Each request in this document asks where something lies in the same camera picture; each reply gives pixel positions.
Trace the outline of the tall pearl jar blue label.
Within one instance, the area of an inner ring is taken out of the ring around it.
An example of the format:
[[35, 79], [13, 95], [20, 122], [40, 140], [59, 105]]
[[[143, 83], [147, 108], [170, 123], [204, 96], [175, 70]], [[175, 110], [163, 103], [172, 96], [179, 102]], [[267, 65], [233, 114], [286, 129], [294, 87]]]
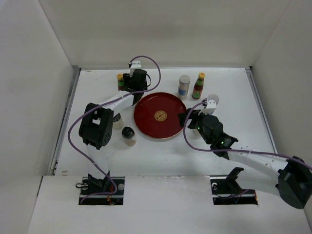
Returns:
[[178, 97], [180, 99], [185, 99], [188, 94], [189, 90], [189, 85], [190, 85], [190, 77], [187, 75], [182, 75], [179, 78], [179, 85], [178, 85]]

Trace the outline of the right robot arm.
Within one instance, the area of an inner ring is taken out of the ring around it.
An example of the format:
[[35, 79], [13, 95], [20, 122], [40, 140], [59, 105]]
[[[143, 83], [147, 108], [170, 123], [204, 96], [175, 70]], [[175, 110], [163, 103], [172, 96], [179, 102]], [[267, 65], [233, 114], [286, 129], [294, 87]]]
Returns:
[[269, 152], [258, 152], [248, 147], [232, 149], [238, 139], [223, 131], [216, 116], [200, 110], [188, 109], [178, 114], [180, 126], [196, 129], [208, 150], [228, 161], [238, 162], [256, 171], [258, 175], [242, 174], [243, 168], [234, 168], [226, 178], [226, 187], [232, 193], [252, 189], [280, 197], [288, 205], [303, 209], [312, 196], [312, 168], [301, 158]]

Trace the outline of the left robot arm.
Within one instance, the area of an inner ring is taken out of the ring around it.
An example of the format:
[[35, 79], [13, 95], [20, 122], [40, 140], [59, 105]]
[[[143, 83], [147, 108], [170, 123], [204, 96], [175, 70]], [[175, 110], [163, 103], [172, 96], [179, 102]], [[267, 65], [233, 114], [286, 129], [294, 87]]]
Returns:
[[148, 74], [145, 70], [134, 69], [118, 77], [124, 81], [118, 93], [102, 104], [88, 103], [84, 114], [78, 118], [81, 121], [78, 135], [85, 145], [97, 150], [109, 143], [117, 116], [124, 109], [137, 104], [148, 90]]

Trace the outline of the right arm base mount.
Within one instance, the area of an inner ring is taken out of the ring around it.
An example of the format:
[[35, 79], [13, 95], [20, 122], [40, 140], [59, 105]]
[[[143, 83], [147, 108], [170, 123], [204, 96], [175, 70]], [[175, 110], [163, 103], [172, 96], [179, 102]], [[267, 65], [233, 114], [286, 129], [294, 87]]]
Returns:
[[214, 205], [258, 205], [255, 190], [242, 189], [236, 181], [243, 170], [235, 167], [228, 175], [210, 176]]

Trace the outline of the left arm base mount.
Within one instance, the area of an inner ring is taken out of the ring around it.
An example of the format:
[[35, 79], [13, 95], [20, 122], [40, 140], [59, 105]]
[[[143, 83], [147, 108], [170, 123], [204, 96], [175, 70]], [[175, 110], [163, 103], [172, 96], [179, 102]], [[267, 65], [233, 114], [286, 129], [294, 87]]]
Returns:
[[114, 184], [108, 179], [98, 179], [88, 175], [77, 183], [79, 189], [79, 205], [123, 205], [125, 191], [125, 177], [111, 177]]

